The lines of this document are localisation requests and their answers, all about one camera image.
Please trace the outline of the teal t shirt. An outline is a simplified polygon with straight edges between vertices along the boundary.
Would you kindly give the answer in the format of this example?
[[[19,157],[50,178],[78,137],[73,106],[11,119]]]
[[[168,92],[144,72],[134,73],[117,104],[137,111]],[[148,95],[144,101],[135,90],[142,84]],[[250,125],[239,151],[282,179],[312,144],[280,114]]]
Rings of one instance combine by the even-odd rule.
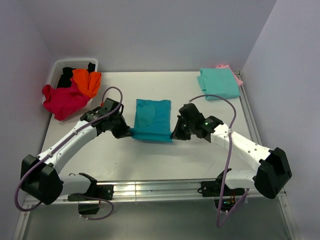
[[[171,101],[137,99],[130,130],[135,140],[171,143]]]

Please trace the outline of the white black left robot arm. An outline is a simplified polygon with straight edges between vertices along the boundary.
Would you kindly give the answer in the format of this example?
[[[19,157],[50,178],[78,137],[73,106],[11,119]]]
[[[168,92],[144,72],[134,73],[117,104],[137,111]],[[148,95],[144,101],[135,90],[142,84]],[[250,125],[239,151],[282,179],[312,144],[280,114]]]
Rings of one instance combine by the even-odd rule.
[[[63,195],[98,195],[97,180],[86,173],[61,177],[68,161],[87,143],[110,131],[116,139],[132,136],[123,117],[122,103],[106,98],[102,106],[84,113],[73,129],[55,145],[37,156],[27,155],[21,164],[19,189],[50,205]]]

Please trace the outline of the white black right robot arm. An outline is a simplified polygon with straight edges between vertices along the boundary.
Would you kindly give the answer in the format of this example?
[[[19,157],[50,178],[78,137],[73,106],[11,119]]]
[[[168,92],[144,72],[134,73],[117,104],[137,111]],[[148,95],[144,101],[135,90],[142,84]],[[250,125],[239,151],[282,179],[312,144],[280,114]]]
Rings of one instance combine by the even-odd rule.
[[[188,103],[179,109],[170,137],[187,141],[193,135],[231,151],[251,167],[250,170],[228,168],[221,172],[210,187],[212,193],[240,195],[246,189],[256,189],[264,197],[274,199],[292,177],[284,150],[259,145],[230,129],[222,120],[212,115],[204,117],[193,103]]]

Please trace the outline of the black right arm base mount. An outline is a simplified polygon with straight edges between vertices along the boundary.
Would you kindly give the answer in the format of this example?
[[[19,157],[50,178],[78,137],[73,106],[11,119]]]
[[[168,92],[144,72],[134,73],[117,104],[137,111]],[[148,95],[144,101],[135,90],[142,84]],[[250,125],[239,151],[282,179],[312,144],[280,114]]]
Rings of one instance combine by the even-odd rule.
[[[201,181],[200,188],[197,190],[202,197],[214,197],[214,204],[216,208],[219,206],[219,197],[221,192],[221,181]],[[224,186],[223,199],[221,204],[221,211],[230,211],[236,204],[236,197],[240,197],[245,193],[244,188],[230,189],[227,185]]]

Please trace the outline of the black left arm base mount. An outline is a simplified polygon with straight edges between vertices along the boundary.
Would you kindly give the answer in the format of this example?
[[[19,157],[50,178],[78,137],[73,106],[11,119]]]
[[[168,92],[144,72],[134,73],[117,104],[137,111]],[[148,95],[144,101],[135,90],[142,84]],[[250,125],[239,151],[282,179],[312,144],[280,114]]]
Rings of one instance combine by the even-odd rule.
[[[114,186],[111,184],[97,185],[91,193],[70,194],[67,197],[69,202],[78,202],[78,213],[85,216],[96,215],[101,207],[102,201],[110,201],[113,198]],[[80,203],[98,199],[98,203]]]

